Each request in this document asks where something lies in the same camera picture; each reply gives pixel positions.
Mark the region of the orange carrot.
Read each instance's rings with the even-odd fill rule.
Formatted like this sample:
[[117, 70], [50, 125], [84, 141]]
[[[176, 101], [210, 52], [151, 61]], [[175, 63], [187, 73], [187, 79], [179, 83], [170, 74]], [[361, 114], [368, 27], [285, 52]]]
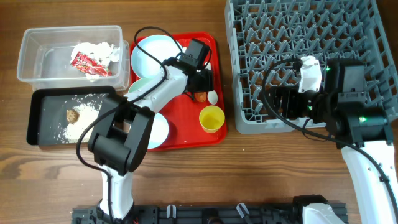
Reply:
[[196, 101], [203, 103], [207, 99], [207, 93], [206, 92], [199, 92], [194, 94], [194, 98]]

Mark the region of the yellow plastic cup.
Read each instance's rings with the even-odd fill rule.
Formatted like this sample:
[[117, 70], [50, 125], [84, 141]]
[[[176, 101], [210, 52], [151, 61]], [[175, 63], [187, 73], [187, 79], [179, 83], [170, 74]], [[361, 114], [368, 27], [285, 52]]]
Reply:
[[225, 122], [224, 111], [215, 105], [204, 107], [199, 115], [199, 122], [207, 133], [216, 133]]

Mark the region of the mint green bowl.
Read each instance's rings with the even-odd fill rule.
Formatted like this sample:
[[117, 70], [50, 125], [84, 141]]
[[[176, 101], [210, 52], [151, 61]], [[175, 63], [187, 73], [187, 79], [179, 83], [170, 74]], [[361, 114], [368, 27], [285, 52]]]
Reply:
[[145, 93], [147, 90], [151, 89], [155, 84], [156, 81], [153, 78], [140, 78], [130, 86], [128, 93], [133, 93], [135, 91]]

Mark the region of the small light blue bowl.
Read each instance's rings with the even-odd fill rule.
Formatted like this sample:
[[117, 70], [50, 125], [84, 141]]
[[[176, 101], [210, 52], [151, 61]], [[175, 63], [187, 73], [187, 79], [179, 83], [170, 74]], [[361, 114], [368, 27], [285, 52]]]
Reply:
[[169, 135], [169, 123], [166, 118], [157, 113], [154, 117], [152, 130], [150, 133], [148, 149], [155, 149], [161, 146]]

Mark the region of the white tissue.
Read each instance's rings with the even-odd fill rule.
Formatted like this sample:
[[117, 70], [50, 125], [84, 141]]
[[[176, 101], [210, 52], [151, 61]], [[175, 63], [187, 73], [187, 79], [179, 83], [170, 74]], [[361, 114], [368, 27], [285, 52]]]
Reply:
[[[119, 63], [121, 49], [120, 49], [120, 47], [118, 47], [114, 44], [109, 44], [107, 42], [101, 42], [99, 44], [83, 42], [83, 43], [77, 44], [73, 48], [72, 53], [71, 53], [70, 64], [78, 52], [86, 54], [90, 58], [96, 60], [97, 63], [108, 68], [109, 71], [111, 72], [111, 75], [113, 75], [114, 72], [111, 71], [111, 66], [117, 65]], [[89, 75], [87, 73], [83, 73], [83, 74], [91, 82], [103, 77], [103, 76], [99, 76], [99, 75]]]

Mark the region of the red snack wrapper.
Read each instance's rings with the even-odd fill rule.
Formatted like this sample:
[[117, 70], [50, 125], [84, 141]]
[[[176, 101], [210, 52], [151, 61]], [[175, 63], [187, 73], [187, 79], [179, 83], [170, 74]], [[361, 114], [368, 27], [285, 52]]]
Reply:
[[105, 66], [96, 62], [86, 54], [78, 52], [72, 60], [71, 65], [83, 73], [89, 75], [99, 75], [103, 77], [111, 76], [111, 72]]

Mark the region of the brown food scrap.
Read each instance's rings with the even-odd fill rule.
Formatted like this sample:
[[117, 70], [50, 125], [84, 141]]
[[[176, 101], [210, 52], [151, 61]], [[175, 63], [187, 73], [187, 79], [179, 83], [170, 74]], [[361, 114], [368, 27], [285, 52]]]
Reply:
[[67, 110], [66, 119], [69, 124], [75, 124], [78, 121], [79, 117], [80, 114], [76, 110], [74, 109]]

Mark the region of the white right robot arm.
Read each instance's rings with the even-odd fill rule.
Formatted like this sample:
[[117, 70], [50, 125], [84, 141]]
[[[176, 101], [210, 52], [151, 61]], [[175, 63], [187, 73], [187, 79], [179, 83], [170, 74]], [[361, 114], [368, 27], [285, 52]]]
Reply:
[[273, 64], [268, 78], [289, 63], [298, 86], [262, 83], [269, 116], [304, 134], [336, 144], [350, 172], [363, 223], [397, 223], [397, 175], [391, 124], [385, 109], [366, 103], [364, 63], [329, 59], [325, 71], [312, 56]]

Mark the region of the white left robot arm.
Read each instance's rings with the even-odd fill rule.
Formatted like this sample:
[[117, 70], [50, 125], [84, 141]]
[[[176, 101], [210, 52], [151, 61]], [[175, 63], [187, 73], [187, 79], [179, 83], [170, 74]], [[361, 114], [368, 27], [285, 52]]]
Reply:
[[132, 174], [147, 152], [155, 115], [186, 92], [213, 90], [213, 74], [205, 66], [210, 46], [192, 39], [186, 51], [160, 63], [149, 84], [126, 96], [109, 95], [89, 125], [88, 150], [103, 175], [103, 198], [97, 211], [105, 223], [132, 219]]

